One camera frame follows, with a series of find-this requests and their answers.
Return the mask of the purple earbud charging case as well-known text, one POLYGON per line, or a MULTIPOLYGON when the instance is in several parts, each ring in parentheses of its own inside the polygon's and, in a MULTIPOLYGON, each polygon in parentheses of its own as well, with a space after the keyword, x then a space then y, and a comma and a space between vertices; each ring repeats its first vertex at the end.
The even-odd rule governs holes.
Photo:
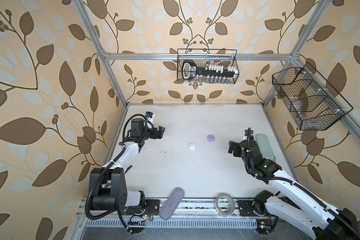
POLYGON ((208 140, 209 142, 213 142, 213 141, 215 140, 215 136, 214 136, 214 135, 208 135, 208 136, 207 136, 207 140, 208 140))

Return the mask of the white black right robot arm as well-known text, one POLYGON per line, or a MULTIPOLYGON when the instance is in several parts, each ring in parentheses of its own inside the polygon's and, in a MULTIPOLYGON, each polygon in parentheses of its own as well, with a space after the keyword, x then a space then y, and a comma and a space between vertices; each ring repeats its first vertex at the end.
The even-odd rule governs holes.
POLYGON ((249 207, 259 217, 274 216, 288 222, 313 240, 360 240, 356 216, 326 203, 294 180, 275 161, 266 159, 251 129, 240 142, 229 142, 228 152, 241 158, 246 172, 283 194, 258 193, 249 207))

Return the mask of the white round earbud case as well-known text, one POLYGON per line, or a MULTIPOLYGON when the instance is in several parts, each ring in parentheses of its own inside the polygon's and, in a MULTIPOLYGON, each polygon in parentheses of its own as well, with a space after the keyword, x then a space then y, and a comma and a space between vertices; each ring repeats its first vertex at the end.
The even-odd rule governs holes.
POLYGON ((191 151, 193 151, 193 150, 195 150, 195 149, 197 148, 197 145, 196 145, 196 143, 189 143, 188 148, 189 148, 191 151))

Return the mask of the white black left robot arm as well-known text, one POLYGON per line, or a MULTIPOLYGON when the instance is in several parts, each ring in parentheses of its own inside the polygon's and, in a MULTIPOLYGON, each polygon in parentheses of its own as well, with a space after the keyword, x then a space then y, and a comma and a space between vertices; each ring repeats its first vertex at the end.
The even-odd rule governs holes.
POLYGON ((146 112, 131 116, 122 131, 121 152, 111 157, 101 168, 90 173, 89 194, 85 203, 85 215, 89 220, 98 220, 111 213, 128 208, 143 212, 148 210, 143 191, 129 191, 125 173, 132 160, 141 152, 145 141, 161 139, 165 128, 155 127, 154 113, 146 112))

